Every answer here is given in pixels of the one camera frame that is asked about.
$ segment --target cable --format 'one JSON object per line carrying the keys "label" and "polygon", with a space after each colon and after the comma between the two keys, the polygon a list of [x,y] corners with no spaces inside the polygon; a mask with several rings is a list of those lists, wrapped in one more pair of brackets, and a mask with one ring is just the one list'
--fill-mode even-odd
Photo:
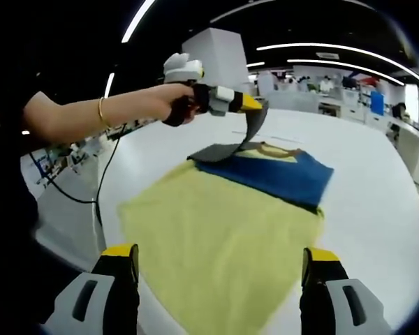
{"label": "cable", "polygon": [[63,195],[65,195],[68,199],[72,200],[72,201],[76,201],[79,202],[80,204],[94,204],[95,201],[94,200],[81,200],[81,199],[77,199],[75,197],[73,197],[72,195],[69,195],[67,192],[65,192],[62,188],[59,187],[59,185],[57,185],[54,180],[45,173],[45,171],[43,171],[42,167],[39,165],[38,161],[36,161],[36,159],[34,158],[33,154],[30,152],[29,153],[31,159],[34,162],[34,165],[36,165],[37,169],[39,170],[41,177],[42,178],[46,178],[49,182],[49,184],[52,184],[55,188],[57,188],[57,190],[62,193]]}
{"label": "cable", "polygon": [[113,148],[112,155],[110,156],[109,161],[107,162],[107,165],[104,168],[103,175],[101,177],[101,181],[99,182],[98,192],[96,192],[95,214],[96,214],[96,218],[98,219],[98,222],[101,225],[101,227],[103,226],[103,221],[101,219],[101,208],[99,207],[99,194],[101,193],[101,188],[103,187],[103,181],[104,181],[105,173],[107,172],[107,169],[109,168],[110,162],[112,161],[113,156],[115,155],[115,152],[117,152],[117,147],[118,147],[119,141],[121,140],[121,137],[122,137],[123,132],[124,132],[125,129],[126,129],[126,124],[123,125],[123,128],[119,132],[119,137],[118,137],[117,143],[115,145],[115,148]]}

